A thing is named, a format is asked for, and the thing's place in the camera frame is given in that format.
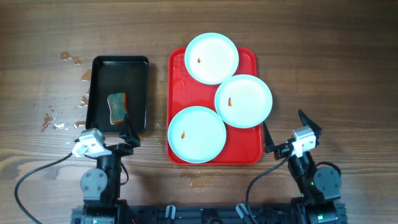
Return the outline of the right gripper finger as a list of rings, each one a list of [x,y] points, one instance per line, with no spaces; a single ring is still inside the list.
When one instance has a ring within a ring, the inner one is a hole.
[[[267,128],[266,123],[263,121],[262,125],[264,127],[264,147],[266,149],[266,152],[273,152],[274,151],[274,142],[272,140],[271,134]]]
[[[304,126],[308,126],[312,129],[316,137],[320,137],[322,134],[322,128],[312,121],[301,109],[298,110],[299,118]]]

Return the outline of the green and orange sponge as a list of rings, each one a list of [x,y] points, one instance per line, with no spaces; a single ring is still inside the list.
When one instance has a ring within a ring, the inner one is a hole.
[[[125,93],[114,93],[107,97],[110,110],[110,123],[120,124],[124,122],[127,112],[127,96]]]

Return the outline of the light blue plate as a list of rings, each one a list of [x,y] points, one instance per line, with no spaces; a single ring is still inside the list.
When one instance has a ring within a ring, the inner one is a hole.
[[[204,106],[191,106],[171,120],[167,139],[181,160],[202,164],[214,159],[226,144],[226,126],[221,117]]]
[[[271,113],[273,104],[269,87],[253,75],[234,75],[215,93],[215,109],[221,119],[235,128],[252,128]]]
[[[239,54],[227,36],[208,32],[198,35],[188,44],[184,63],[196,81],[217,85],[234,75],[239,64]]]

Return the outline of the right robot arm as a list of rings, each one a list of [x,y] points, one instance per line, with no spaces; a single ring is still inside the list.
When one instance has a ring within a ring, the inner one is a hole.
[[[283,159],[288,165],[301,193],[291,200],[294,223],[347,223],[346,209],[341,198],[341,169],[331,162],[316,163],[310,151],[319,145],[322,128],[302,110],[298,111],[303,124],[292,131],[292,137],[276,145],[265,130],[265,147],[276,160]]]

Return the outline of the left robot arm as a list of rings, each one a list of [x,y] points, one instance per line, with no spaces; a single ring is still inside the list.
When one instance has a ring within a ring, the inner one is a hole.
[[[81,178],[80,187],[87,207],[113,207],[120,197],[121,158],[133,155],[141,145],[139,136],[132,128],[128,114],[124,115],[119,137],[123,143],[107,146],[105,137],[97,128],[87,129],[80,135],[73,154],[96,160],[96,167]]]

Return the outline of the black rectangular water tray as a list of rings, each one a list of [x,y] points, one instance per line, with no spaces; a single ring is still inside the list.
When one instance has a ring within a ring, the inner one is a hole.
[[[108,96],[126,94],[126,109],[132,127],[142,133],[147,126],[149,60],[142,55],[102,55],[94,58],[91,71],[85,128],[92,123],[102,133],[118,133],[122,124],[111,124]]]

